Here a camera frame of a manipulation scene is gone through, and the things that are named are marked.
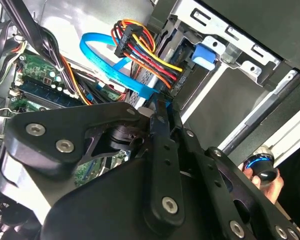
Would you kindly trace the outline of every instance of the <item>red wire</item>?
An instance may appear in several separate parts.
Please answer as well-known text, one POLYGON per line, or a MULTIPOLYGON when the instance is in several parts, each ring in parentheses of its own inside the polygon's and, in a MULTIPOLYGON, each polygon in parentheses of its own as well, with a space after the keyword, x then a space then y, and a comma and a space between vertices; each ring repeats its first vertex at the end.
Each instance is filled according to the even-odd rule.
MULTIPOLYGON (((124 22, 127 23, 127 24, 134 24, 133 22, 130 22, 130 21, 124 21, 124 22)), ((144 29, 143 29, 143 32, 144 32, 145 35, 148 37, 148 40, 149 40, 149 42, 150 42, 150 44, 151 44, 151 47, 153 48, 153 47, 154 47, 154 44, 153 44, 153 42, 151 41, 152 36, 149 35, 149 33, 148 33, 146 30, 144 30, 144 29)))
MULTIPOLYGON (((119 31, 119 34, 121 35, 121 37, 123 36, 123 33, 120 31, 119 28, 117 28, 119 31)), ((142 53, 140 53, 138 50, 136 50, 130 43, 128 43, 129 48, 131 48, 136 54, 139 55, 140 58, 142 58, 143 60, 145 60, 148 64, 152 65, 153 67, 155 67, 157 70, 159 70, 161 73, 166 74, 167 76, 169 76, 170 78, 172 78, 174 81, 177 80, 177 78, 172 75, 170 72, 164 70, 161 66, 157 65, 155 62, 151 61, 150 58, 148 58, 147 56, 143 55, 142 53)))

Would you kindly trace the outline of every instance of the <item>metal panel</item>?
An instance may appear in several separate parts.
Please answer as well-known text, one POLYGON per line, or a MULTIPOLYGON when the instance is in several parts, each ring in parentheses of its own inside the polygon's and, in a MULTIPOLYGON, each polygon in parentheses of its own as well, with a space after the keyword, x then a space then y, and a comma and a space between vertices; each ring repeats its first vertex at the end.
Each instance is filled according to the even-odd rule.
POLYGON ((203 0, 300 70, 300 0, 203 0))

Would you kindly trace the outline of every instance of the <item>orange wire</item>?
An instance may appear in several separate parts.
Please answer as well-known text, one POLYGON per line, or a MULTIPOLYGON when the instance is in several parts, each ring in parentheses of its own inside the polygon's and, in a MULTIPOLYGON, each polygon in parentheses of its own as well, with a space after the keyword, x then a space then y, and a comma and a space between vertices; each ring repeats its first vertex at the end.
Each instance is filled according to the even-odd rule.
POLYGON ((67 62, 67 60, 65 59, 64 56, 62 56, 62 55, 60 55, 60 56, 62 58, 63 63, 65 64, 66 68, 69 70, 69 72, 71 74, 72 82, 74 84, 74 87, 76 88, 77 93, 80 95, 81 99, 84 101, 84 103, 86 105, 92 105, 92 103, 90 101, 86 100, 86 98, 84 97, 83 93, 81 92, 81 89, 80 89, 80 87, 78 86, 78 83, 75 80, 74 73, 72 72, 72 69, 71 69, 69 63, 67 62))
MULTIPOLYGON (((111 30, 111 37, 112 37, 112 40, 114 42, 114 44, 116 46, 118 46, 118 43, 116 41, 116 38, 115 38, 115 35, 114 35, 114 31, 115 29, 113 28, 111 30)), ((170 84, 162 77, 160 76, 159 74, 157 74, 155 71, 153 71, 151 68, 147 67, 146 65, 144 65, 142 62, 140 62, 139 60, 131 57, 128 53, 124 52, 123 55, 125 55, 127 58, 131 59, 132 61, 134 61, 135 63, 139 64, 141 67, 143 67, 144 69, 148 70, 150 73, 156 75, 162 82, 164 82, 164 84, 168 87, 168 89, 171 88, 170 84)))
POLYGON ((168 89, 171 88, 170 84, 159 74, 157 74, 155 71, 153 71, 151 68, 147 67, 146 65, 144 65, 142 62, 140 62, 139 60, 131 57, 128 53, 123 53, 123 55, 125 55, 127 58, 130 58, 132 61, 134 61, 135 63, 139 64, 141 67, 143 67, 144 69, 147 69, 150 73, 156 75, 162 82, 164 82, 164 84, 168 87, 168 89))

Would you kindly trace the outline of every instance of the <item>cable tie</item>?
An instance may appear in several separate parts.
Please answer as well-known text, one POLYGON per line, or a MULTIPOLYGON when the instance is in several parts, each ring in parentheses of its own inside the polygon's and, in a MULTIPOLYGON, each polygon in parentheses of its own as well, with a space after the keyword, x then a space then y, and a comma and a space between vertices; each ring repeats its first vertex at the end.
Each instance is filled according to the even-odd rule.
POLYGON ((59 68, 57 65, 55 65, 54 67, 55 67, 55 69, 57 69, 59 72, 62 72, 62 71, 65 70, 65 67, 64 67, 64 66, 62 66, 61 68, 59 68))

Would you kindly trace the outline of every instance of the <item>silver screw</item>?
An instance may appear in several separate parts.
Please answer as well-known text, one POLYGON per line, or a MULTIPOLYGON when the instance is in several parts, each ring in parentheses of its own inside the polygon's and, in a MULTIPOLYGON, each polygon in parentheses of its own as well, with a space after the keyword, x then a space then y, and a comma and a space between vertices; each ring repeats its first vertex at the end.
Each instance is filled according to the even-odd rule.
POLYGON ((170 214, 176 214, 178 211, 178 205, 176 201, 169 196, 162 198, 162 206, 170 214))
POLYGON ((288 232, 291 234, 291 236, 295 239, 295 240, 299 240, 298 235, 295 233, 295 231, 293 231, 291 228, 288 228, 288 232))
POLYGON ((26 60, 26 57, 23 56, 23 55, 20 55, 20 56, 19 56, 19 59, 20 59, 21 61, 24 61, 24 60, 26 60))
POLYGON ((46 129, 44 126, 42 126, 41 124, 38 123, 30 123, 25 127, 25 130, 28 134, 32 135, 32 136, 42 136, 43 134, 45 134, 46 129))
POLYGON ((194 133, 190 130, 187 130, 186 133, 190 136, 190 137, 193 137, 194 136, 194 133))
POLYGON ((282 227, 277 225, 277 226, 275 226, 275 230, 282 239, 287 239, 288 238, 286 232, 282 229, 282 227))
POLYGON ((130 108, 128 108, 126 111, 127 111, 128 113, 132 114, 132 115, 135 115, 135 114, 136 114, 135 111, 133 111, 133 110, 130 109, 130 108))
POLYGON ((230 228, 231 228, 232 232, 235 235, 237 235, 239 238, 243 239, 245 237, 245 232, 244 232, 243 228, 236 221, 234 221, 234 220, 230 221, 230 228))
POLYGON ((56 149, 58 149, 59 152, 69 154, 72 153, 75 150, 75 145, 67 140, 67 139, 61 139, 55 143, 56 149))
POLYGON ((165 119, 164 119, 162 116, 158 116, 157 118, 158 118, 158 120, 159 120, 160 122, 162 122, 163 124, 166 122, 165 119))
POLYGON ((221 152, 219 150, 213 150, 214 154, 217 155, 218 157, 221 157, 221 152))

